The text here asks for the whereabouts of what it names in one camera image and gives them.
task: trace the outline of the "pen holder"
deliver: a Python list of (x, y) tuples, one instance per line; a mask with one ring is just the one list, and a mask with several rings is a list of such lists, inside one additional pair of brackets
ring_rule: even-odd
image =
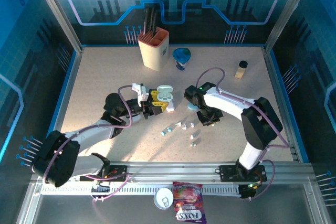
[(155, 71), (160, 71), (169, 59), (169, 32), (160, 27), (152, 37), (149, 31), (138, 36), (143, 64)]

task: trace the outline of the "glass wall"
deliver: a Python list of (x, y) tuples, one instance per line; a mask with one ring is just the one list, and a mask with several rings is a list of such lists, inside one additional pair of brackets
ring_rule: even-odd
[(83, 44), (136, 44), (144, 8), (171, 43), (263, 44), (287, 0), (59, 0)]
[(45, 0), (0, 6), (0, 223), (15, 223), (36, 147), (23, 137), (46, 137), (73, 49)]
[(317, 175), (335, 176), (336, 0), (301, 0), (274, 54), (309, 160)]

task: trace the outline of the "small bottle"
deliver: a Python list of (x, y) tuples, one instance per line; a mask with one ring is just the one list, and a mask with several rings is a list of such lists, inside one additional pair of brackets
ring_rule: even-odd
[(237, 69), (237, 72), (235, 74), (235, 77), (238, 78), (238, 79), (241, 79), (243, 77), (243, 74), (245, 72), (247, 68), (247, 62), (242, 60), (240, 63), (239, 63), (239, 67)]

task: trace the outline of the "blue cup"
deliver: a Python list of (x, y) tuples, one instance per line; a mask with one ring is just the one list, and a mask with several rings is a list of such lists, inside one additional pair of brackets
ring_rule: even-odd
[(185, 65), (190, 60), (191, 52), (188, 48), (177, 48), (173, 52), (173, 57), (175, 59), (177, 69), (183, 71), (185, 69)]

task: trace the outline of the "snack bag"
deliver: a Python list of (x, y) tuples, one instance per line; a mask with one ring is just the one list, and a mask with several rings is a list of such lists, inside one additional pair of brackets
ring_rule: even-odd
[(177, 220), (206, 224), (201, 189), (200, 184), (173, 182)]

